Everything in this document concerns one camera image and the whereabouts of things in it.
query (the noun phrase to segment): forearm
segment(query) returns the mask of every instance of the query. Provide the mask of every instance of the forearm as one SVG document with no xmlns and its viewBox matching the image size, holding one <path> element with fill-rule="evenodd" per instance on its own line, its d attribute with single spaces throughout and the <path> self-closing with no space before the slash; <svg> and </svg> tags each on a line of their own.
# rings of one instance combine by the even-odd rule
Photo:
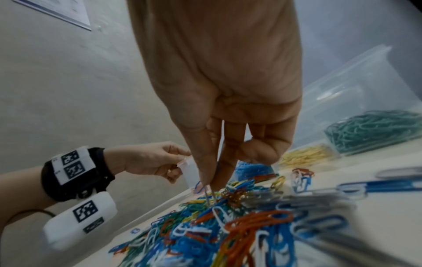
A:
<svg viewBox="0 0 422 267">
<path fill-rule="evenodd" d="M 41 185 L 42 168 L 38 166 L 0 175 L 0 229 L 18 212 L 45 209 L 56 203 Z"/>
</svg>

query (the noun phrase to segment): pile of green paper clips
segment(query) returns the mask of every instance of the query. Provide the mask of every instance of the pile of green paper clips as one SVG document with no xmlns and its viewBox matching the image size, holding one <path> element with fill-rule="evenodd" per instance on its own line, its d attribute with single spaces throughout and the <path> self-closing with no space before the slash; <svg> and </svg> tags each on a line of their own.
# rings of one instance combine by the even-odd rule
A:
<svg viewBox="0 0 422 267">
<path fill-rule="evenodd" d="M 340 154 L 353 155 L 421 137 L 422 116 L 373 110 L 333 123 L 324 132 Z"/>
</svg>

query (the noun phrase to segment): white label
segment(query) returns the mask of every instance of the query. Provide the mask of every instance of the white label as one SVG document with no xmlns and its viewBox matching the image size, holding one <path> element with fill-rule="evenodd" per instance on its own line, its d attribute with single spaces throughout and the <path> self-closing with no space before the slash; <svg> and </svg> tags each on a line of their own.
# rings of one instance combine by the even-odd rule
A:
<svg viewBox="0 0 422 267">
<path fill-rule="evenodd" d="M 64 185 L 95 168 L 87 146 L 80 147 L 66 154 L 57 155 L 52 158 L 51 163 L 54 175 L 60 185 Z"/>
</svg>

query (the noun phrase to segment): black cable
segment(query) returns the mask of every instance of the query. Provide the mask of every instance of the black cable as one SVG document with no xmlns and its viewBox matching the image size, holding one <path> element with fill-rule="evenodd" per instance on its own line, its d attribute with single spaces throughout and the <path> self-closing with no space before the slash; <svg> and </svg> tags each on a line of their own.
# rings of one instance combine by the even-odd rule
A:
<svg viewBox="0 0 422 267">
<path fill-rule="evenodd" d="M 10 218 L 6 221 L 6 223 L 5 223 L 4 227 L 0 229 L 0 252 L 1 252 L 1 237 L 2 237 L 2 234 L 3 234 L 3 230 L 6 228 L 7 224 L 8 224 L 10 221 L 12 221 L 12 220 L 13 220 L 13 218 L 15 218 L 16 216 L 21 215 L 21 214 L 24 214 L 24 213 L 28 213 L 28 212 L 40 212 L 40 213 L 44 213 L 44 214 L 50 215 L 52 218 L 53 218 L 53 217 L 56 217 L 56 215 L 55 215 L 54 213 L 49 212 L 49 211 L 47 211 L 47 210 L 43 210 L 43 209 L 27 209 L 27 210 L 24 210 L 24 211 L 21 211 L 21 212 L 18 212 L 18 213 L 16 213 L 16 214 L 14 214 L 12 217 L 10 217 Z"/>
</svg>

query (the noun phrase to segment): gray wall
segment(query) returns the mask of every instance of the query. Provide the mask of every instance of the gray wall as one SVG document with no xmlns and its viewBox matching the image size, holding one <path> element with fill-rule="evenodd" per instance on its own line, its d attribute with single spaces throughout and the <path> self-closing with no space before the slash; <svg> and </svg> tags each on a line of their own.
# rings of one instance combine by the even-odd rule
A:
<svg viewBox="0 0 422 267">
<path fill-rule="evenodd" d="M 406 0 L 296 0 L 304 47 L 304 85 L 362 52 L 392 45 L 389 60 L 422 97 L 422 23 Z M 154 95 L 124 1 L 86 0 L 93 31 L 10 0 L 0 1 L 0 172 L 42 164 L 81 145 L 184 143 Z M 66 266 L 104 237 L 186 188 L 123 175 L 109 191 L 117 217 L 81 245 L 47 249 L 44 215 L 6 228 L 3 266 Z M 75 204 L 51 208 L 60 212 Z"/>
</svg>

